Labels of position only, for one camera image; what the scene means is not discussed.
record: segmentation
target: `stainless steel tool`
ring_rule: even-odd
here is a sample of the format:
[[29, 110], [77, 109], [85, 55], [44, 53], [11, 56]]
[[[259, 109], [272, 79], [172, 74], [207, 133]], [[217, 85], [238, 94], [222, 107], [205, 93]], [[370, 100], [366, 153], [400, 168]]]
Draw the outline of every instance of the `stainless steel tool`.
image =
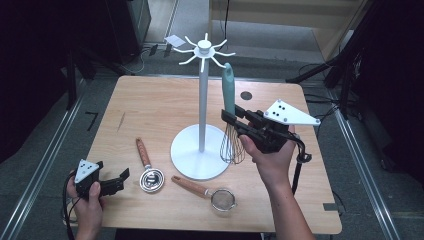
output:
[[212, 206], [218, 211], [226, 212], [237, 205], [236, 197], [227, 189], [220, 188], [218, 190], [211, 191], [206, 187], [178, 176], [172, 176], [172, 181], [182, 187], [194, 191], [197, 194], [210, 197]]
[[135, 141], [141, 162], [146, 169], [140, 177], [140, 187], [146, 192], [155, 192], [162, 187], [165, 181], [164, 175], [159, 169], [152, 168], [146, 147], [141, 138], [137, 138]]
[[[225, 63], [222, 70], [222, 95], [224, 97], [225, 111], [235, 117], [235, 83], [233, 68], [229, 63]], [[244, 160], [245, 151], [238, 139], [234, 126], [227, 123], [224, 138], [220, 150], [221, 159], [226, 163], [238, 164]]]

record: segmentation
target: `whisk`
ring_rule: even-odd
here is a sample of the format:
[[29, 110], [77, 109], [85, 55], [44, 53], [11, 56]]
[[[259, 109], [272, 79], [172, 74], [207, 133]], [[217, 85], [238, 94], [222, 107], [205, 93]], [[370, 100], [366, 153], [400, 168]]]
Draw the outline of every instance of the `whisk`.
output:
[[[235, 115], [235, 84], [234, 72], [229, 63], [224, 64], [222, 71], [222, 95], [224, 96], [225, 111]], [[221, 159], [227, 163], [238, 164], [244, 160], [245, 152], [243, 145], [238, 139], [234, 126], [227, 123], [224, 138], [221, 143]]]

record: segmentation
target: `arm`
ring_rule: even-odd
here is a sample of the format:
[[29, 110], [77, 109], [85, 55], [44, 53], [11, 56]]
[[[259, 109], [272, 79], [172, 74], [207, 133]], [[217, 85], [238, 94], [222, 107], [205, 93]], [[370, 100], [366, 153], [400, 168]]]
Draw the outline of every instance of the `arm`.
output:
[[[72, 177], [67, 185], [69, 196], [77, 196], [74, 186], [74, 178]], [[100, 184], [95, 182], [90, 187], [89, 200], [74, 198], [75, 214], [78, 219], [78, 232], [76, 240], [94, 240], [102, 227], [103, 209], [102, 201], [99, 201]]]
[[261, 176], [268, 191], [277, 239], [314, 239], [305, 217], [294, 198], [288, 170], [296, 144], [287, 141], [279, 152], [263, 154], [245, 135], [240, 140]]

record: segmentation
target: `small strainer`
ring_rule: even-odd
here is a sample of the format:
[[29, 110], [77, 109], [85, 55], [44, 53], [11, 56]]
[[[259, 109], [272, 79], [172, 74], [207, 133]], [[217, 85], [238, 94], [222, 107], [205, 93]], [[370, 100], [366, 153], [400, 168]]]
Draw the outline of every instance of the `small strainer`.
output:
[[237, 205], [234, 194], [227, 189], [220, 188], [216, 191], [211, 191], [206, 187], [177, 176], [172, 176], [172, 181], [195, 193], [210, 197], [212, 206], [218, 211], [226, 212]]

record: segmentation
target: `teal handle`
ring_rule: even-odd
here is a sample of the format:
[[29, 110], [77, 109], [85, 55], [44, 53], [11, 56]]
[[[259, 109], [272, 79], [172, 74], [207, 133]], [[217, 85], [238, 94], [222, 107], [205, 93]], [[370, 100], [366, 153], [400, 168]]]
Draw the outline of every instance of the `teal handle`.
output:
[[222, 70], [222, 95], [224, 96], [225, 111], [235, 115], [234, 72], [229, 63], [225, 63], [224, 66], [225, 69]]

